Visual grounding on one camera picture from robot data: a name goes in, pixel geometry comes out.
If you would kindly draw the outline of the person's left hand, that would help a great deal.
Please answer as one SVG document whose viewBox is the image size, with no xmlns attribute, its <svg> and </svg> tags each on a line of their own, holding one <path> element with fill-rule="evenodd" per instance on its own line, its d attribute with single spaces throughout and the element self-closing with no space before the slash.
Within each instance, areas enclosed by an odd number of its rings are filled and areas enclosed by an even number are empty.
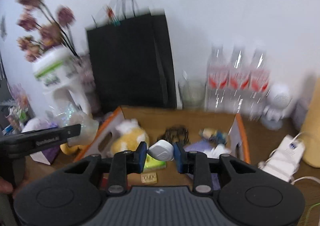
<svg viewBox="0 0 320 226">
<path fill-rule="evenodd" d="M 13 193 L 14 188 L 11 183 L 4 180 L 2 177 L 0 178 L 0 193 L 11 194 Z"/>
</svg>

